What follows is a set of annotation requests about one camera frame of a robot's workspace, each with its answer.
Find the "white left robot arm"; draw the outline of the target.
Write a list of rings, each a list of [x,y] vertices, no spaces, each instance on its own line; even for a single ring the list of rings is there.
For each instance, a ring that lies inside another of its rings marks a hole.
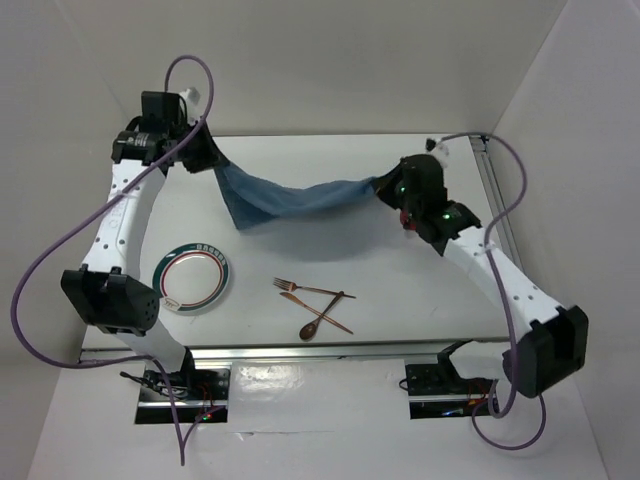
[[[61,288],[85,324],[113,336],[160,371],[163,389],[176,399],[196,390],[190,350],[162,324],[160,296],[140,280],[140,255],[152,213],[169,169],[177,162],[199,173],[227,162],[207,125],[197,118],[199,93],[145,91],[142,113],[112,144],[111,204],[96,239]]]

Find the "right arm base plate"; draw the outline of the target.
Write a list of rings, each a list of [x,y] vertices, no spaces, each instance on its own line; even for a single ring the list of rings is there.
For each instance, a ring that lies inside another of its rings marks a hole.
[[[406,364],[398,386],[408,395],[412,420],[490,415],[489,380],[460,379],[437,364]]]

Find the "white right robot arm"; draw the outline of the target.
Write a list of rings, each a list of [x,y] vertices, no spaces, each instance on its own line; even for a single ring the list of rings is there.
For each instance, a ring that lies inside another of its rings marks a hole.
[[[462,341],[440,353],[441,388],[457,392],[470,379],[502,380],[535,398],[583,367],[585,312],[563,307],[537,287],[488,237],[479,218],[449,199],[443,167],[434,156],[404,157],[372,186],[382,202],[399,211],[404,228],[460,268],[508,316],[507,341]]]

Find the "blue cloth placemat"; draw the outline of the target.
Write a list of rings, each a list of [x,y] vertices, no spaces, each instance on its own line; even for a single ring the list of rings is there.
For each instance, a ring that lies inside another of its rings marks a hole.
[[[350,205],[375,195],[370,185],[375,177],[292,188],[252,176],[234,163],[216,169],[215,176],[232,222],[240,231],[275,219]]]

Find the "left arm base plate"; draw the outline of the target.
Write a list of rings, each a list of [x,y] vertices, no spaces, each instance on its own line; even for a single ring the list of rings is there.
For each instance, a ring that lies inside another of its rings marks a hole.
[[[121,371],[120,376],[139,386],[134,423],[159,425],[173,422],[168,390],[158,372],[144,370],[132,375]],[[201,423],[226,423],[231,369],[227,365],[198,369],[189,387],[174,384],[176,376],[170,376],[177,417],[181,424],[193,423],[202,417]]]

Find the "red enamel mug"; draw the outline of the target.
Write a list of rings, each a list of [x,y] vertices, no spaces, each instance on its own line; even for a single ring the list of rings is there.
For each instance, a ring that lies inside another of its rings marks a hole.
[[[400,212],[400,222],[404,230],[408,230],[408,231],[416,230],[416,224],[408,211],[402,210]]]

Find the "white plate green red rim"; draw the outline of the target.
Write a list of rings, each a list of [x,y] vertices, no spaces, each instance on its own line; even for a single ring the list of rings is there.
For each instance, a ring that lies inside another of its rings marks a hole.
[[[196,316],[210,310],[231,280],[228,257],[207,243],[189,243],[169,251],[156,265],[152,287],[166,310]]]

